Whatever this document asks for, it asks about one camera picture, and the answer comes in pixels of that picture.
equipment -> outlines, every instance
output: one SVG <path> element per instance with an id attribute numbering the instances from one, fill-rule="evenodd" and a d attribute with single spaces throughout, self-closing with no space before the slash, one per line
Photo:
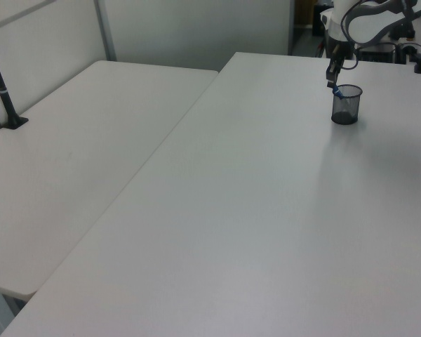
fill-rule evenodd
<path id="1" fill-rule="evenodd" d="M 0 98 L 5 107 L 6 113 L 8 114 L 8 122 L 0 127 L 10 128 L 12 130 L 17 129 L 28 121 L 28 118 L 20 117 L 14 110 L 13 102 L 9 96 L 8 89 L 5 86 L 5 82 L 0 73 Z"/>
<path id="2" fill-rule="evenodd" d="M 421 0 L 376 1 L 334 0 L 334 9 L 321 14 L 326 28 L 326 55 L 330 64 L 326 70 L 328 87 L 337 86 L 343 63 L 359 47 L 372 46 L 392 28 L 421 16 Z"/>

wall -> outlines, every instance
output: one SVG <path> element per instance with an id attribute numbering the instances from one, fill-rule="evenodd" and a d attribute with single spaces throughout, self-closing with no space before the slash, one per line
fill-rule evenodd
<path id="1" fill-rule="evenodd" d="M 0 0 L 0 22 L 44 3 L 44 0 Z"/>
<path id="2" fill-rule="evenodd" d="M 288 53 L 291 0 L 100 0 L 100 5 L 118 61 L 220 71 L 236 51 Z"/>
<path id="3" fill-rule="evenodd" d="M 18 114 L 105 59 L 93 0 L 57 0 L 0 27 L 0 70 Z"/>

table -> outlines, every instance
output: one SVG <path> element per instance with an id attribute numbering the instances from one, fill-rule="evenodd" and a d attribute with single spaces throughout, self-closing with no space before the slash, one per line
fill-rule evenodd
<path id="1" fill-rule="evenodd" d="M 215 76 L 97 62 L 0 130 L 0 292 L 41 287 Z"/>
<path id="2" fill-rule="evenodd" d="M 237 53 L 3 337 L 421 336 L 421 75 L 327 62 Z"/>

dark floor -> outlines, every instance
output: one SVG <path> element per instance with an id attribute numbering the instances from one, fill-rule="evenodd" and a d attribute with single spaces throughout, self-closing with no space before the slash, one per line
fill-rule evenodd
<path id="1" fill-rule="evenodd" d="M 313 37 L 311 28 L 295 27 L 293 30 L 292 55 L 314 58 L 318 45 L 323 37 Z"/>

black mesh cup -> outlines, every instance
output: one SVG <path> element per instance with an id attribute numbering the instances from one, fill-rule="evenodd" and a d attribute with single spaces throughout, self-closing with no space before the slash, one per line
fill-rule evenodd
<path id="1" fill-rule="evenodd" d="M 360 96 L 363 91 L 358 86 L 349 84 L 338 86 L 338 90 L 340 92 L 334 92 L 332 121 L 342 125 L 354 124 L 358 119 Z"/>

